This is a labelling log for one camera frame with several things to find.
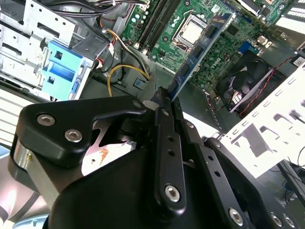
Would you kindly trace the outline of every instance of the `white wire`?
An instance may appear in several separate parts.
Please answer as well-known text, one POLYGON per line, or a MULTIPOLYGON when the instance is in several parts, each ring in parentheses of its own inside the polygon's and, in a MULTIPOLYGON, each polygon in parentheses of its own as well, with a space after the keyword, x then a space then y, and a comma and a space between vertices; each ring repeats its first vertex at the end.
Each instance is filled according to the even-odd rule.
POLYGON ((124 44, 124 42, 120 39, 120 37, 119 37, 114 31, 111 30, 111 32, 113 32, 113 34, 116 36, 116 38, 120 41, 120 44, 121 44, 122 46, 124 46, 125 49, 127 49, 129 52, 131 52, 132 54, 134 54, 136 57, 138 57, 138 60, 140 61, 141 65, 143 66, 145 73, 146 73, 147 75, 149 75, 148 72, 147 72, 147 70, 146 70, 146 68, 145 68, 145 65, 144 65, 142 59, 141 59, 137 54, 135 54, 133 51, 131 51, 131 50, 124 44))

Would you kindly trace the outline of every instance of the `ram slot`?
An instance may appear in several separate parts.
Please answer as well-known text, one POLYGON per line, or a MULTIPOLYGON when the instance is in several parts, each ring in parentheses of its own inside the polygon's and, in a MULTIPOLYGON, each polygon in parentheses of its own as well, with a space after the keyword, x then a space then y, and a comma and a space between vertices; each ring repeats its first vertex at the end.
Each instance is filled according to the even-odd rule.
POLYGON ((151 31, 152 31, 153 27, 155 26, 155 23, 156 23, 157 19, 159 18, 166 2, 167 2, 167 0, 160 0, 158 5, 156 6, 155 10, 153 11, 152 17, 150 18, 145 30, 143 31, 143 33, 142 33, 142 35, 139 39, 139 43, 141 45, 144 44, 148 35, 151 33, 151 31))
POLYGON ((157 22, 158 23, 157 29, 154 31, 153 36, 150 38, 150 40, 147 43, 147 46, 149 49, 152 49, 156 45, 159 37, 161 36, 161 34, 164 31, 165 27, 167 26, 168 22, 170 21, 172 15, 175 12, 176 8, 178 7, 179 3, 180 3, 180 0, 172 0, 168 6, 166 12, 164 12, 164 15, 161 18, 161 20, 159 22, 157 22))

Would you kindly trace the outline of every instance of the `silver screw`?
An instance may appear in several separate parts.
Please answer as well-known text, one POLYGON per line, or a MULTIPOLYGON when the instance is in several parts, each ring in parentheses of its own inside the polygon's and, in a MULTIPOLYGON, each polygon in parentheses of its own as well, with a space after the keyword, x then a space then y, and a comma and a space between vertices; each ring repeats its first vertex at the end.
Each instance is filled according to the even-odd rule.
POLYGON ((271 212, 271 218, 273 219, 275 224, 278 225, 279 227, 281 227, 283 225, 281 220, 272 212, 271 212))
POLYGON ((178 202, 180 200, 180 193, 178 189, 172 185, 165 187, 165 194, 172 202, 178 202))
POLYGON ((229 215, 238 226, 241 227, 244 224, 242 216, 234 208, 229 208, 229 215))
POLYGON ((170 115, 165 109, 162 109, 162 112, 163 112, 163 114, 165 114, 166 116, 169 116, 169 115, 170 115))
POLYGON ((295 224, 293 223, 293 221, 286 214, 283 214, 283 216, 286 223, 288 223, 290 227, 295 228, 295 224))
POLYGON ((213 143, 214 143, 214 145, 215 145, 216 147, 220 148, 220 143, 219 143, 218 141, 213 140, 213 143))
POLYGON ((138 107, 138 108, 141 108, 141 104, 139 104, 137 101, 134 101, 134 102, 133 102, 133 105, 135 105, 135 106, 138 107))
POLYGON ((186 124, 187 124, 190 128, 192 128, 192 129, 194 128, 194 125, 193 125, 192 123, 187 122, 186 124))
POLYGON ((69 141, 69 142, 80 142, 82 140, 82 135, 78 130, 67 130, 65 132, 65 138, 69 141))
POLYGON ((37 122, 40 125, 50 126, 55 123, 55 119, 51 115, 41 114, 37 117, 37 122))

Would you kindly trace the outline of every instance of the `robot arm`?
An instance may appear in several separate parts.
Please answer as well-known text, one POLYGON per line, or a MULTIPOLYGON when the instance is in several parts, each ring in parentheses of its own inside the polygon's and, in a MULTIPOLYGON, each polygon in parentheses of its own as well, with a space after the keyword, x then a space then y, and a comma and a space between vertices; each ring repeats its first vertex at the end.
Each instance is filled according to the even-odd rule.
POLYGON ((202 142, 178 99, 160 88, 147 106, 124 96, 22 110, 9 170, 45 198, 45 228, 299 228, 217 139, 202 142), (97 126, 99 146, 136 149, 84 177, 97 126))

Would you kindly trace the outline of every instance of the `motherboard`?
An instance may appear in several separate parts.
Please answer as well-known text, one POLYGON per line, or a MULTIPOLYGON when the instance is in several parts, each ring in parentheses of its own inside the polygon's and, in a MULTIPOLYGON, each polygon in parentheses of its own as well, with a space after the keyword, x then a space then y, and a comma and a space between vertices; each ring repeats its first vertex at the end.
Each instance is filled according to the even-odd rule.
POLYGON ((232 19, 196 67, 189 82, 211 91, 241 56, 260 55, 285 36, 272 27, 291 0, 151 0, 132 12, 122 38, 167 70, 176 73, 195 41, 218 13, 232 19))

